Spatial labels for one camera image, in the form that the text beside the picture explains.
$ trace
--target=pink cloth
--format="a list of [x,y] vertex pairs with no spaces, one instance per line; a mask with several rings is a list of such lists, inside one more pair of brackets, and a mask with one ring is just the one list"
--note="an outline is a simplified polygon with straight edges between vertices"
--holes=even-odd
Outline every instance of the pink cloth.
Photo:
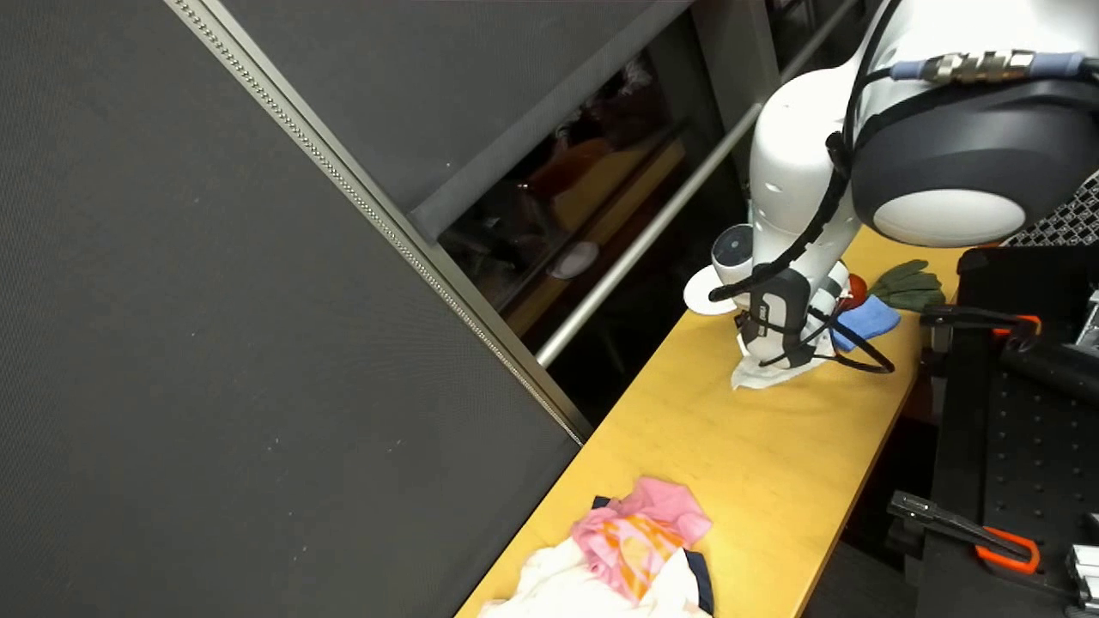
[[637,602],[663,564],[707,529],[709,520],[687,489],[642,476],[629,498],[588,511],[572,527],[572,543],[604,584]]

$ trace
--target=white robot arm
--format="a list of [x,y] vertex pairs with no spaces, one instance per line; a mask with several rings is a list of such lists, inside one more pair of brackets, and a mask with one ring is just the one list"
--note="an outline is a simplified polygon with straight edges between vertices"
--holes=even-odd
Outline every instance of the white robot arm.
[[785,83],[751,144],[740,370],[810,366],[857,223],[969,249],[1043,215],[1099,170],[1099,0],[887,0],[837,69]]

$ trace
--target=wooden tabletop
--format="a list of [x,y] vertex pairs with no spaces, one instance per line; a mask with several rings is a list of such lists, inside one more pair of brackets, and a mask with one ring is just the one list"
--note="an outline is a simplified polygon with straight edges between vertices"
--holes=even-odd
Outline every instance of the wooden tabletop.
[[[857,234],[848,263],[866,281],[924,258],[954,289],[957,252],[901,249]],[[459,616],[514,592],[522,564],[565,538],[595,494],[622,498],[636,476],[687,484],[715,529],[696,546],[716,616],[798,616],[917,378],[919,328],[874,339],[897,376],[816,366],[768,393],[738,393],[731,318],[682,317],[642,376],[551,484]]]

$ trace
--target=white cloth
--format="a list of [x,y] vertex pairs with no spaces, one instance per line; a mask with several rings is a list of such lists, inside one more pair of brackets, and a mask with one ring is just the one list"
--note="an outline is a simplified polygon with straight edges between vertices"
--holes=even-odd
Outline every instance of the white cloth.
[[707,618],[682,550],[667,559],[648,595],[633,605],[596,579],[572,538],[540,550],[517,575],[514,598],[486,605],[481,618]]

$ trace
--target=wooden table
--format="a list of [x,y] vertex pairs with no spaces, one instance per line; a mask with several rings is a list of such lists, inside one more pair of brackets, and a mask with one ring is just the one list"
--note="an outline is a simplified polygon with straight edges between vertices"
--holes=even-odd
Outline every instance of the wooden table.
[[[866,281],[911,258],[932,262],[954,289],[957,252],[901,249],[874,234],[857,234],[848,252]],[[629,494],[642,475],[687,484],[715,520],[701,550],[716,616],[800,616],[917,382],[917,317],[874,346],[897,376],[826,364],[768,393],[734,393],[731,322],[687,312],[459,616],[508,598],[522,564],[565,538],[595,494]]]

